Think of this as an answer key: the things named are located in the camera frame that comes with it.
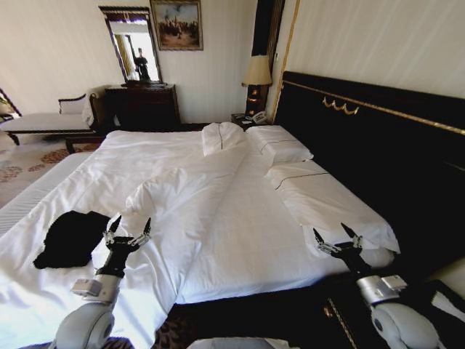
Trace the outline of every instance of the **gold hook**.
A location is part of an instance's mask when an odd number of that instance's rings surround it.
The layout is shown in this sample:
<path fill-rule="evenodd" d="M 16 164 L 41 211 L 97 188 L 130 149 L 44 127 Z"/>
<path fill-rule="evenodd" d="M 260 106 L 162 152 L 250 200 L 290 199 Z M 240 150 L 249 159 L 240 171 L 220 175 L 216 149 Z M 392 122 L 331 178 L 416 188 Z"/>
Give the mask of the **gold hook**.
<path fill-rule="evenodd" d="M 353 111 L 348 111 L 347 110 L 347 104 L 344 103 L 342 106 L 338 107 L 336 105 L 336 101 L 333 100 L 333 102 L 331 103 L 328 103 L 328 101 L 326 100 L 326 96 L 323 98 L 323 104 L 325 105 L 325 107 L 327 108 L 330 108 L 332 107 L 335 111 L 344 111 L 344 113 L 346 115 L 353 115 L 353 114 L 356 114 L 358 112 L 358 107 L 356 107 L 356 109 L 354 109 Z"/>

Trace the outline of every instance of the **carpet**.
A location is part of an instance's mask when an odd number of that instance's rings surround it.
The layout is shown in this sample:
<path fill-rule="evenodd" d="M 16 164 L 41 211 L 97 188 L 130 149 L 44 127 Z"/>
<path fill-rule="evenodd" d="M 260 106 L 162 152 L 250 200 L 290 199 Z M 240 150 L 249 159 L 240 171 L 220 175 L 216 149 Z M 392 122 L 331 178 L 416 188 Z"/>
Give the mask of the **carpet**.
<path fill-rule="evenodd" d="M 0 132 L 0 208 L 69 155 L 63 137 L 20 135 L 15 145 Z M 94 151 L 99 144 L 80 144 L 76 152 Z"/>

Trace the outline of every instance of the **lampshade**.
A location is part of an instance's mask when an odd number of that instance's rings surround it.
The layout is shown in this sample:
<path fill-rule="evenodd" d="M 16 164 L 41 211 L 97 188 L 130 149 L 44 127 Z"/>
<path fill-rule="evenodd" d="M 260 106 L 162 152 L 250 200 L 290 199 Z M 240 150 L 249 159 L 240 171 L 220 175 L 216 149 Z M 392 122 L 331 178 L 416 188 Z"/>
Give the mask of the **lampshade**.
<path fill-rule="evenodd" d="M 270 63 L 268 56 L 252 56 L 248 64 L 247 74 L 244 77 L 245 85 L 270 85 Z"/>

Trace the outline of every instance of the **mirror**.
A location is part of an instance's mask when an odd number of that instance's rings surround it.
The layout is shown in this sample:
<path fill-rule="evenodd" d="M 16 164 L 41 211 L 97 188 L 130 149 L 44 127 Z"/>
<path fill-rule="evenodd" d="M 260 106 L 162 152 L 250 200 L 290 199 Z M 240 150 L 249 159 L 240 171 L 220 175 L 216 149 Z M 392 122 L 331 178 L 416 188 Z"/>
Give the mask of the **mirror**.
<path fill-rule="evenodd" d="M 100 7 L 124 80 L 161 82 L 148 7 Z"/>

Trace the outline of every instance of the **wooden dresser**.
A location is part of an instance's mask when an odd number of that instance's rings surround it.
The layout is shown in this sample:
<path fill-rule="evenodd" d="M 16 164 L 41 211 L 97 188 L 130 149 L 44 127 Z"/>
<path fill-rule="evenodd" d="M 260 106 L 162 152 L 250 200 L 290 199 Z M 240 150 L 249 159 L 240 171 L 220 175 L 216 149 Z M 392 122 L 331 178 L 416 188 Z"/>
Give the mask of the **wooden dresser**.
<path fill-rule="evenodd" d="M 168 132 L 180 128 L 176 87 L 167 85 L 111 86 L 108 109 L 125 131 Z"/>

